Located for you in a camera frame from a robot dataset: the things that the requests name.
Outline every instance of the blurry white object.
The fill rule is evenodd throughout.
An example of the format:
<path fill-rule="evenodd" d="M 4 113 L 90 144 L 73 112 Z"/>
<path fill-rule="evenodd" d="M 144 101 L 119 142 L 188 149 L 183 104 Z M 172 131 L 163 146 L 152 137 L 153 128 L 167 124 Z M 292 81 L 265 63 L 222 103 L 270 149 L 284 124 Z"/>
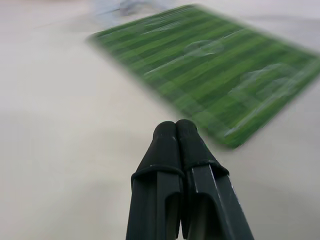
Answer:
<path fill-rule="evenodd" d="M 117 11 L 128 16 L 136 13 L 139 5 L 149 4 L 160 11 L 170 9 L 169 0 L 93 0 L 94 16 L 104 27 L 120 24 Z"/>

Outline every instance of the soccer field mat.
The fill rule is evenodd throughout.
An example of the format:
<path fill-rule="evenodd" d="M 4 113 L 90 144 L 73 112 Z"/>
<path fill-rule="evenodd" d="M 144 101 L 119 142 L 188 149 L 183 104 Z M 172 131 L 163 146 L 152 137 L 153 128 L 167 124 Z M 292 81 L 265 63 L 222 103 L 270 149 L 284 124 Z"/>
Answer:
<path fill-rule="evenodd" d="M 91 40 L 232 148 L 320 72 L 316 54 L 195 5 L 96 33 Z"/>

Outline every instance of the artificial grass pattern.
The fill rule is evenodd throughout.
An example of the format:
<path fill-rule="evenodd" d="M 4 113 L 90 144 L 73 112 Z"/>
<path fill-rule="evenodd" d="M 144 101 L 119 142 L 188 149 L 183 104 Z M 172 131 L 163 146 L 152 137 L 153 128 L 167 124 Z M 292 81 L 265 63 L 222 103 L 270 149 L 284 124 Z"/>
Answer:
<path fill-rule="evenodd" d="M 318 56 L 195 5 L 117 26 L 91 39 L 232 148 L 320 73 Z"/>

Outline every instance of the green striped mat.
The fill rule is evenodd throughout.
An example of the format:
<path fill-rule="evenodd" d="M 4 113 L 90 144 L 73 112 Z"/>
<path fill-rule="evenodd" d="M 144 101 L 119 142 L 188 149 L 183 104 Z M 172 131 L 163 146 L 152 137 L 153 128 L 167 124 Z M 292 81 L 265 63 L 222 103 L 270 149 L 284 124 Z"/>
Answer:
<path fill-rule="evenodd" d="M 320 73 L 318 56 L 195 5 L 117 26 L 92 39 L 232 148 Z"/>

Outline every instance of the black rubber tip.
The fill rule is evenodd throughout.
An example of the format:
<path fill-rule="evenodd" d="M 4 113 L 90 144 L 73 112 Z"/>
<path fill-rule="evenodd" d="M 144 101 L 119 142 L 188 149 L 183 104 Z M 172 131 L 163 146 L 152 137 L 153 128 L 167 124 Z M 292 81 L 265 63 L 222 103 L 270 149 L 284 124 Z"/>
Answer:
<path fill-rule="evenodd" d="M 229 171 L 221 166 L 209 151 L 192 121 L 182 119 L 177 121 L 175 125 L 184 171 L 198 166 L 210 165 L 216 177 L 229 174 Z"/>
<path fill-rule="evenodd" d="M 159 171 L 185 176 L 181 167 L 177 128 L 172 121 L 162 122 L 155 128 L 152 142 L 131 177 L 131 185 L 135 178 Z"/>

